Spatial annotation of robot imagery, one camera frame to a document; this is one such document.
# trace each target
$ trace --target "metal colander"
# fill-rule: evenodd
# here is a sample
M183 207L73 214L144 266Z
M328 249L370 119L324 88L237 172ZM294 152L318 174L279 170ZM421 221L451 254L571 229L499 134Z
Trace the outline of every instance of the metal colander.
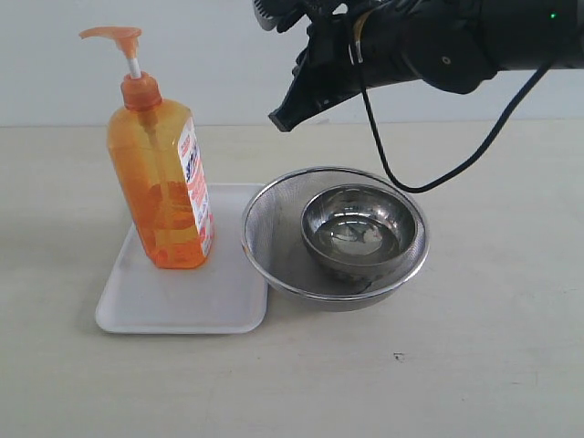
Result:
M411 209L417 224L413 250L397 269L372 283L343 283L331 278L303 243L304 207L316 194L341 184L367 184L393 190ZM355 169L317 167L278 178L249 202L242 227L245 254L268 284L287 297L323 310L353 310L381 301L417 274L428 254L426 221L414 201L395 191L381 177Z

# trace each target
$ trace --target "metal bowl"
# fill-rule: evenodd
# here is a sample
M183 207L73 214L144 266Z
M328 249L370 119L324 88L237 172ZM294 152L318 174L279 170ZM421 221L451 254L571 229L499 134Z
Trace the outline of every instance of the metal bowl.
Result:
M410 250L394 270L374 281L338 281L315 262L302 238L305 207L317 195L343 184L368 185L391 193L411 212L416 231ZM326 311L372 306L413 278L428 255L422 211L407 195L371 173L316 167L286 174L262 188L242 218L242 246L250 263L285 297Z
M414 211L396 191L343 184L317 194L302 212L308 252L340 281L376 281L395 271L412 251Z

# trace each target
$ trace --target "orange pump bottle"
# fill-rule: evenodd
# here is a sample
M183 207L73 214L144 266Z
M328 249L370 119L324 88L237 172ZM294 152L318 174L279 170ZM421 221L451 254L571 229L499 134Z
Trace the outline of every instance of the orange pump bottle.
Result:
M114 40L128 60L124 106L109 121L108 149L146 255L159 268L202 265L214 220L192 112L163 99L156 79L141 71L140 29L104 26L79 35Z

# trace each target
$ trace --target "black wire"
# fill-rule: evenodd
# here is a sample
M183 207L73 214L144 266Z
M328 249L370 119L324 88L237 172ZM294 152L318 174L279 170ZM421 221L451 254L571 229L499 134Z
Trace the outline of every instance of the black wire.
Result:
M462 172L464 172L469 167L471 167L473 164L475 164L485 154L485 152L489 149L489 147L493 144L493 141L495 141L496 137L499 135L499 133L501 132L503 127L506 125L509 118L511 117L511 114L513 114L513 111L515 111L515 109L519 106L521 101L527 96L529 91L531 91L534 88L534 86L546 75L546 73L548 73L548 71L557 62L557 60L559 59L559 57L562 54L562 50L566 47L566 45L571 43L574 38L580 37L584 33L584 25L579 26L577 28L576 33L572 37L570 37L569 39L564 41L563 44L560 45L558 50L555 52L554 56L551 57L551 59L549 59L548 61L544 62L541 65L541 67L539 67L536 70L536 72L533 74L533 76L526 82L526 84L511 99L511 101L508 103L508 105L503 110L503 113L501 114L499 119L496 121L495 126L491 129L491 131L486 136L483 143L479 146L479 148L476 150L476 152L470 156L470 158L468 158L465 162L463 162L461 165L459 165L458 167L456 167L452 171L448 172L446 175L438 178L437 180L435 180L433 182L430 182L426 185L423 185L422 187L410 187L408 185L403 184L402 182L400 182L400 180L397 179L397 177L391 171L390 165L387 162L387 158L385 156L385 150L383 149L383 144L381 143L380 133L377 129L377 123L375 122L375 118L373 116L373 110L371 109L371 103L369 100L369 96L367 94L367 86L365 84L365 78L363 77L363 71L361 69L360 62L358 61L358 55L357 55L358 52L357 52L357 44L355 41L355 34L353 32L350 21L347 18L345 19L345 24L348 26L351 55L352 55L352 59L354 60L355 70L357 72L357 76L358 76L358 80L359 80L360 92L361 92L361 95L363 97L363 101L365 103L365 110L367 111L367 116L369 118L371 130L373 133L373 138L375 140L375 144L377 145L377 150L378 150L380 158L381 158L381 164L383 165L383 170L387 173L387 176L390 179L390 181L393 184L395 184L395 186L398 189L403 190L403 191L408 192L408 193L429 192L430 190L438 187L439 185L442 185L442 184L452 180L454 177L460 175Z

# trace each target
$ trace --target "bottle label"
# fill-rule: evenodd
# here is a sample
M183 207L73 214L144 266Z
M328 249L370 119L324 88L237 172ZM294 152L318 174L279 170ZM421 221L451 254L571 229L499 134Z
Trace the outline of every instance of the bottle label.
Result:
M194 135L193 117L184 124L178 145L184 180L193 207L194 222L201 239L203 255L207 257L214 234L213 215L209 208L209 193L204 179L201 150Z

